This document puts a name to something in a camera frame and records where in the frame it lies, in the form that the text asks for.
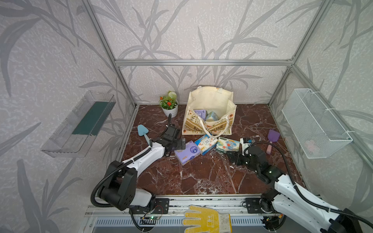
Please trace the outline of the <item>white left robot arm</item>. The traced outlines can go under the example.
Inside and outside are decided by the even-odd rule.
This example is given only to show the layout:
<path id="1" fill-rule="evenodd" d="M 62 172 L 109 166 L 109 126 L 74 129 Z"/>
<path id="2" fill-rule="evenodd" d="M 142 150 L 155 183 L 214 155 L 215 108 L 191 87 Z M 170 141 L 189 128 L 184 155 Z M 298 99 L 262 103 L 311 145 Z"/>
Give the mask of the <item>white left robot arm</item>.
<path id="1" fill-rule="evenodd" d="M 166 129 L 156 138 L 147 136 L 148 129 L 138 126 L 139 136 L 144 136 L 148 146 L 137 155 L 122 162 L 113 161 L 108 166 L 104 178 L 94 187 L 90 201 L 100 208 L 115 207 L 139 214 L 156 209 L 156 197 L 149 191 L 137 188 L 139 175 L 155 161 L 170 155 L 175 149 L 186 147 L 180 137 L 180 129 L 168 123 Z"/>

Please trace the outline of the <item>elephant print tissue pack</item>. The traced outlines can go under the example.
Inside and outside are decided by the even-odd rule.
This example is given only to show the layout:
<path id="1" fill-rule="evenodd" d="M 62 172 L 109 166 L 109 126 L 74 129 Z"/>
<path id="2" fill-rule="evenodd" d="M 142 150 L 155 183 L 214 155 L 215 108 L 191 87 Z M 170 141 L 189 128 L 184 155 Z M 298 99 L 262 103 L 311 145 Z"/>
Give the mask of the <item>elephant print tissue pack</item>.
<path id="1" fill-rule="evenodd" d="M 216 151 L 226 153 L 228 151 L 239 151 L 240 142 L 225 137 L 219 137 L 216 144 Z"/>

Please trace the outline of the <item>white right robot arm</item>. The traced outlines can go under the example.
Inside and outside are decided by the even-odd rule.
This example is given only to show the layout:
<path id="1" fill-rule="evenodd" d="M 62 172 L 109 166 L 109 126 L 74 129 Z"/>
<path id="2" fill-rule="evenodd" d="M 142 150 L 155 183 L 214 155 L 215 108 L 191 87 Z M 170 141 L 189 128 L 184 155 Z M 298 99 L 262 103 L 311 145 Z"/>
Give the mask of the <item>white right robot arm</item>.
<path id="1" fill-rule="evenodd" d="M 243 203 L 248 213 L 269 216 L 262 222 L 270 232 L 284 224 L 280 215 L 292 219 L 312 233 L 361 233 L 361 223 L 373 226 L 370 221 L 347 208 L 341 210 L 327 204 L 296 183 L 290 174 L 270 165 L 266 153 L 257 143 L 242 152 L 229 151 L 227 155 L 231 162 L 255 172 L 258 179 L 271 186 L 259 199 L 246 199 Z"/>

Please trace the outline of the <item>light blue tissue pack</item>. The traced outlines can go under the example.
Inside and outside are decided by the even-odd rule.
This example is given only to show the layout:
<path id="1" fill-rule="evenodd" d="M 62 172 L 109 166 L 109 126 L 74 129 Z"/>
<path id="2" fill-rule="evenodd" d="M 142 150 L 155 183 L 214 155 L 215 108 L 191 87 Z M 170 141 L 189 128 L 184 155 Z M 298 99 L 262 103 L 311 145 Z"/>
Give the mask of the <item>light blue tissue pack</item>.
<path id="1" fill-rule="evenodd" d="M 218 117 L 218 115 L 214 111 L 210 111 L 210 112 L 207 113 L 205 121 L 212 122 L 212 121 L 218 121 L 219 119 L 220 118 Z"/>

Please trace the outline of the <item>purple tissue pack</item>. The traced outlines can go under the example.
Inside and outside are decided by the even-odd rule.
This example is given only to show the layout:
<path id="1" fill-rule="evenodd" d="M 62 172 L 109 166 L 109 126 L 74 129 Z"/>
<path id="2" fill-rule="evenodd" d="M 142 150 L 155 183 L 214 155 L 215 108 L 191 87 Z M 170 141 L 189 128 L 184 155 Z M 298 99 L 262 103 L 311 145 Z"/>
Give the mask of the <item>purple tissue pack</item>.
<path id="1" fill-rule="evenodd" d="M 193 141 L 186 143 L 184 150 L 174 151 L 176 158 L 179 160 L 182 166 L 189 163 L 191 160 L 201 154 L 200 148 Z"/>
<path id="2" fill-rule="evenodd" d="M 194 110 L 194 112 L 202 119 L 206 120 L 207 111 L 206 110 Z"/>

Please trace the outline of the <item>floral blue tissue pack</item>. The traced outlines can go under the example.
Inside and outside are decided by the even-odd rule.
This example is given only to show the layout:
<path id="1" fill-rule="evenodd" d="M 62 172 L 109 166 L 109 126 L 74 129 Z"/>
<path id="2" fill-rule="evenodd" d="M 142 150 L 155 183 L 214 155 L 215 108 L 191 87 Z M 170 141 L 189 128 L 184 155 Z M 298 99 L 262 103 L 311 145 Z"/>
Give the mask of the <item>floral blue tissue pack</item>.
<path id="1" fill-rule="evenodd" d="M 197 139 L 195 141 L 195 144 L 200 149 L 201 155 L 205 155 L 216 146 L 217 142 L 217 138 L 211 138 L 208 135 L 204 135 L 201 138 Z"/>

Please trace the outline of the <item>cream floral canvas bag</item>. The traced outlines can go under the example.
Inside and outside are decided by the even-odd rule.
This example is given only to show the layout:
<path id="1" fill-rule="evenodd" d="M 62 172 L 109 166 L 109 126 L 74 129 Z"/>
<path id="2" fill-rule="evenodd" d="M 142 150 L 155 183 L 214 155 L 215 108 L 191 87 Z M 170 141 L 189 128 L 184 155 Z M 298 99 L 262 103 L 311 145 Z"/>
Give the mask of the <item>cream floral canvas bag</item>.
<path id="1" fill-rule="evenodd" d="M 234 93 L 223 88 L 200 86 L 189 93 L 182 135 L 208 135 L 212 138 L 232 135 L 237 105 L 233 103 Z M 218 121 L 202 120 L 194 110 L 214 111 Z"/>

